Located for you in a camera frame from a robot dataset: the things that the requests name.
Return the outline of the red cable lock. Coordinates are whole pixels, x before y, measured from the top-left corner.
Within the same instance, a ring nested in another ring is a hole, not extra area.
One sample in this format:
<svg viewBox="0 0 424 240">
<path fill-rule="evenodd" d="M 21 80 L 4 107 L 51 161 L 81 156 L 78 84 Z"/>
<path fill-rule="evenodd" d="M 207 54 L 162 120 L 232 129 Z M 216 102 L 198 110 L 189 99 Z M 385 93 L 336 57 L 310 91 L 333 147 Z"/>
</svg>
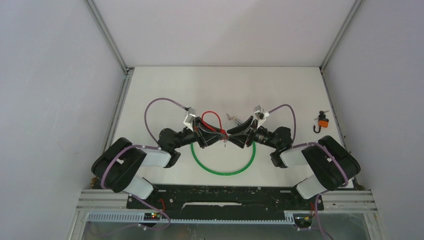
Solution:
<svg viewBox="0 0 424 240">
<path fill-rule="evenodd" d="M 226 134 L 227 135 L 227 138 L 228 138 L 228 133 L 224 129 L 223 123 L 222 123 L 222 119 L 221 119 L 220 115 L 217 112 L 212 111 L 212 110 L 204 111 L 201 114 L 201 119 L 204 122 L 206 122 L 207 124 L 219 128 L 220 129 L 220 132 L 223 133 L 223 134 Z"/>
</svg>

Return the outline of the silver key bunch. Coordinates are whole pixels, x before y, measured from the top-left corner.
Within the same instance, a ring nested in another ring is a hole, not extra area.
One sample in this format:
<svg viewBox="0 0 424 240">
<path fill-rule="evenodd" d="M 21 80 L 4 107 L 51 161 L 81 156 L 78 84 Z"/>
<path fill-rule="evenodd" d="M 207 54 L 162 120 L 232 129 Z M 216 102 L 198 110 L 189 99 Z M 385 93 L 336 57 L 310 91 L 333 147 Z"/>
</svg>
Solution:
<svg viewBox="0 0 424 240">
<path fill-rule="evenodd" d="M 237 117 L 235 117 L 235 116 L 231 116 L 231 115 L 229 115 L 228 113 L 226 114 L 226 116 L 227 116 L 227 120 L 228 120 L 228 121 L 235 121 L 235 122 L 237 122 L 237 121 L 238 121 L 238 118 L 237 118 Z"/>
</svg>

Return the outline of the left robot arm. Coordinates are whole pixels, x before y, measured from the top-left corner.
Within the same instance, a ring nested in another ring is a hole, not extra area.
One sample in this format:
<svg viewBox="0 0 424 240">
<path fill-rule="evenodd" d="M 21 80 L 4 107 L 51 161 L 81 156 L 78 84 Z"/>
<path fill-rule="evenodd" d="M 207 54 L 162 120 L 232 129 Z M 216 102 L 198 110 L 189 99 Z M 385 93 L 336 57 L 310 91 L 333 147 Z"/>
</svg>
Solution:
<svg viewBox="0 0 424 240">
<path fill-rule="evenodd" d="M 103 189 L 135 195 L 145 208 L 153 208 L 158 202 L 158 194 L 154 192 L 153 184 L 137 176 L 140 167 L 171 168 L 181 156 L 178 148 L 193 143 L 205 148 L 226 137 L 225 130 L 195 117 L 190 127 L 179 132 L 171 128 L 161 130 L 157 146 L 137 145 L 120 137 L 97 158 L 91 172 L 100 179 Z"/>
</svg>

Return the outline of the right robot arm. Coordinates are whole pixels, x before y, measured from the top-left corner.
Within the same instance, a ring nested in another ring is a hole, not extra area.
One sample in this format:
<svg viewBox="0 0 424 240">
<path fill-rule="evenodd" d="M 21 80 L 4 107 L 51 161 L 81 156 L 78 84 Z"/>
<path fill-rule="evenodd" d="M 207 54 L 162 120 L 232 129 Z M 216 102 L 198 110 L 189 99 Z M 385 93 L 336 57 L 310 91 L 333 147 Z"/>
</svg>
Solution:
<svg viewBox="0 0 424 240">
<path fill-rule="evenodd" d="M 313 174 L 291 190 L 290 201 L 297 209 L 304 209 L 318 194 L 347 186 L 349 180 L 361 171 L 358 161 L 330 135 L 317 142 L 294 145 L 289 127 L 280 126 L 269 131 L 259 126 L 253 117 L 229 129 L 227 134 L 228 141 L 240 148 L 254 143 L 273 148 L 270 159 L 277 168 L 310 167 Z"/>
</svg>

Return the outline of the green cable lock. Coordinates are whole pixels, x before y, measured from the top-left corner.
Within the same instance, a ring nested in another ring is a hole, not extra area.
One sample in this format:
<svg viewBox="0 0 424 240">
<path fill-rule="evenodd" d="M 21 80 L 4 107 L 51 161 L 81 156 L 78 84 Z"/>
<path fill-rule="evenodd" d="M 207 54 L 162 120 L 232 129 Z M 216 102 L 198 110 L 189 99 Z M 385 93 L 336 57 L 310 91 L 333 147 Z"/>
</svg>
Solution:
<svg viewBox="0 0 424 240">
<path fill-rule="evenodd" d="M 195 160 L 195 162 L 203 170 L 205 170 L 206 172 L 208 172 L 210 174 L 216 175 L 216 176 L 234 176 L 234 175 L 239 175 L 239 174 L 243 173 L 244 171 L 246 171 L 253 164 L 253 162 L 255 160 L 255 157 L 256 157 L 256 153 L 257 153 L 257 144 L 256 143 L 253 143 L 251 145 L 251 147 L 252 147 L 252 154 L 250 156 L 249 161 L 247 162 L 247 164 L 245 166 L 243 166 L 240 169 L 234 170 L 234 171 L 221 172 L 221 171 L 217 171 L 217 170 L 211 169 L 211 168 L 207 167 L 206 165 L 204 165 L 201 162 L 201 160 L 198 158 L 197 154 L 196 154 L 194 144 L 191 143 L 189 146 L 190 146 L 190 151 L 191 151 L 192 157 Z"/>
</svg>

